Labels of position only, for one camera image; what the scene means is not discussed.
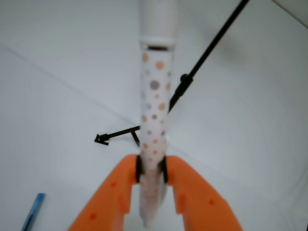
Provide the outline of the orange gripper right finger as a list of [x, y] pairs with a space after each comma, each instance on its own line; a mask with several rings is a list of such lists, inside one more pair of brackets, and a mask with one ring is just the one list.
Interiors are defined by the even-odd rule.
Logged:
[[242, 230], [227, 201], [188, 163], [177, 156], [165, 156], [161, 165], [186, 231]]

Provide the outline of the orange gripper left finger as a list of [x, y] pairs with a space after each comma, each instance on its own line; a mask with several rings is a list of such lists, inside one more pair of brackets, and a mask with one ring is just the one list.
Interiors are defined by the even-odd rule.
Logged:
[[111, 171], [68, 228], [70, 231], [122, 231], [130, 212], [138, 156], [125, 156]]

